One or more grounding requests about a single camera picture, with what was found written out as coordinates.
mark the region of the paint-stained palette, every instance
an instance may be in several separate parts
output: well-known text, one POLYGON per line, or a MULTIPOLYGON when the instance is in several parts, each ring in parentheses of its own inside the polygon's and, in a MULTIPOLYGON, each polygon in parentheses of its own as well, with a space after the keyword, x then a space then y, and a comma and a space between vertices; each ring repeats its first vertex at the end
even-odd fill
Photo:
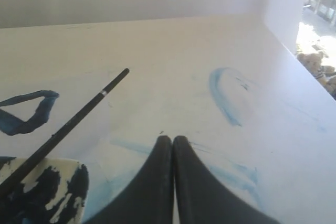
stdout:
MULTIPOLYGON (((0 182, 25 161, 0 157, 0 182)), ((79 223, 89 176, 85 165, 71 159, 44 159, 0 203, 2 223, 79 223)))

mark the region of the stuffed animal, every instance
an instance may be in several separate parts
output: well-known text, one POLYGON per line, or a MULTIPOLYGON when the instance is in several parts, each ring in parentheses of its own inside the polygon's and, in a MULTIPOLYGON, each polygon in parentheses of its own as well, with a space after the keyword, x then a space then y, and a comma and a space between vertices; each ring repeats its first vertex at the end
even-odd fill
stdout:
POLYGON ((323 53, 300 53, 297 58, 315 79, 317 79, 319 83, 321 83, 321 85, 336 98, 336 77, 327 78, 327 76, 332 76, 334 74, 335 68, 322 65, 323 53))

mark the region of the white table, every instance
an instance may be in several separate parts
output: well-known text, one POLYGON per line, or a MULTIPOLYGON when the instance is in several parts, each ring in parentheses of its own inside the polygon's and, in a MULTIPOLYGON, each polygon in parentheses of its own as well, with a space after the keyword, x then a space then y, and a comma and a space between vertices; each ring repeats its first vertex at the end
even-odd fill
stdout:
POLYGON ((222 183, 279 221, 336 219, 336 103, 253 17, 0 29, 0 56, 0 100, 60 93, 40 129, 1 133, 0 155, 31 154, 130 68, 50 155, 88 165, 85 218, 126 186, 166 134, 186 135, 222 183))

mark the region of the black paintbrush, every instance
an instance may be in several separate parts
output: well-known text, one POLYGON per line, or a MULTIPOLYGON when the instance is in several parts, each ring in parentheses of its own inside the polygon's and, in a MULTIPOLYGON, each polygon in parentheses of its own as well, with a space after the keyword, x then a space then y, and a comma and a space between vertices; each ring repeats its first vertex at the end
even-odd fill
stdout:
POLYGON ((124 69, 102 91, 77 112, 65 125, 49 138, 33 155, 0 184, 0 199, 7 197, 12 190, 62 141, 69 132, 130 72, 124 69))

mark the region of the paint palette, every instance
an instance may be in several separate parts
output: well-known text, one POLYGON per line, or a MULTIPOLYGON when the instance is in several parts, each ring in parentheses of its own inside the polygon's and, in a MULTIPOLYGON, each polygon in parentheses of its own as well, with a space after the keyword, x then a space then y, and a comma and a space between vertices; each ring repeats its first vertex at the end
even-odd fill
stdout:
MULTIPOLYGON (((0 183, 26 159, 0 157, 0 183)), ((80 223, 89 187, 85 165, 44 159, 0 201, 2 223, 80 223)))

